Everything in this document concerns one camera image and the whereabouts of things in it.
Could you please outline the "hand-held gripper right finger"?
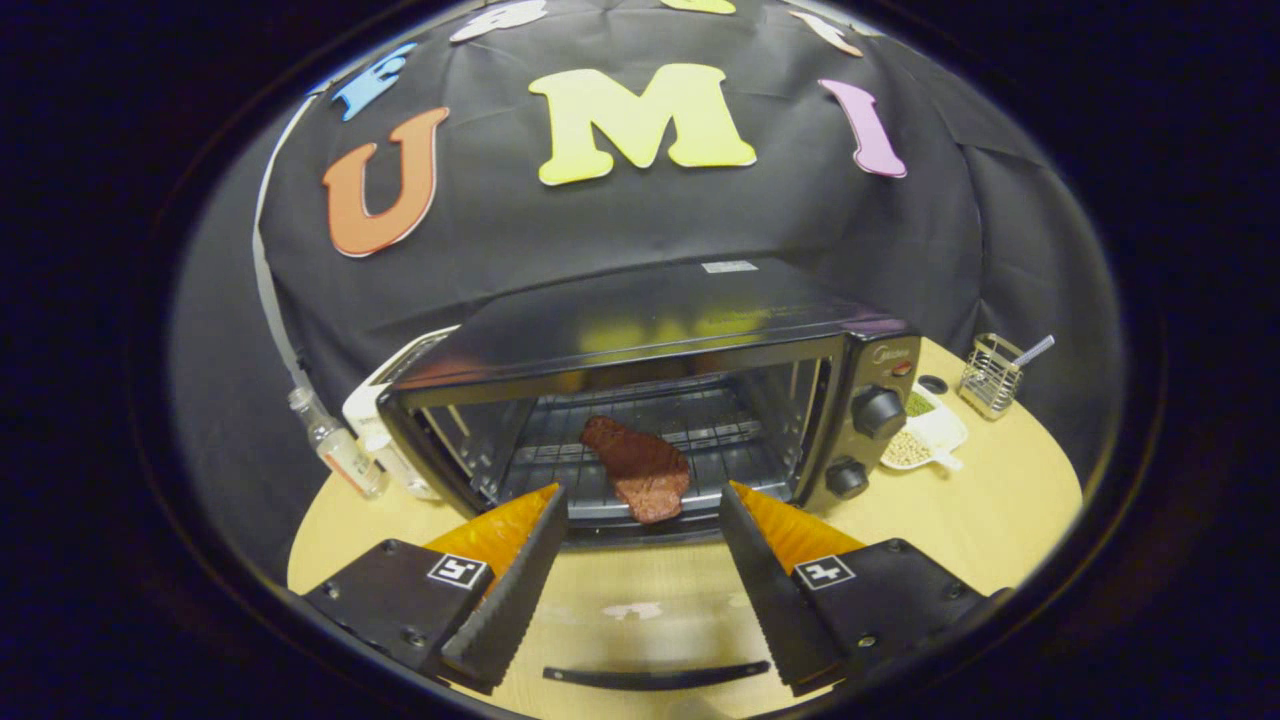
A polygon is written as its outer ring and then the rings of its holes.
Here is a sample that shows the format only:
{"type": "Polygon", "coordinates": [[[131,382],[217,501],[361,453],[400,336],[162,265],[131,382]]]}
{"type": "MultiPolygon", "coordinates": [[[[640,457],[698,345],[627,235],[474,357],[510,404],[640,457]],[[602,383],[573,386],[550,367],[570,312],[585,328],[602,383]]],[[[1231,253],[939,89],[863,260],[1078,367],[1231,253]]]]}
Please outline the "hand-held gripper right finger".
{"type": "Polygon", "coordinates": [[[719,524],[780,679],[796,696],[884,684],[970,634],[1006,600],[901,538],[865,544],[730,482],[719,524]]]}

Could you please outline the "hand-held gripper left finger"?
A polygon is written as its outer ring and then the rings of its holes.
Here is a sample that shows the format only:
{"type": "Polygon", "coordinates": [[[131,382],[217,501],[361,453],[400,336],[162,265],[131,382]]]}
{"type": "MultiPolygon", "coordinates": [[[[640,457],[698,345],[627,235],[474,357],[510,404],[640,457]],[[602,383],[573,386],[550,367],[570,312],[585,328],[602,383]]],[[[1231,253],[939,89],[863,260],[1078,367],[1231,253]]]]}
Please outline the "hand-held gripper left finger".
{"type": "Polygon", "coordinates": [[[550,483],[428,544],[387,538],[303,594],[421,676],[490,694],[506,676],[568,529],[550,483]]]}

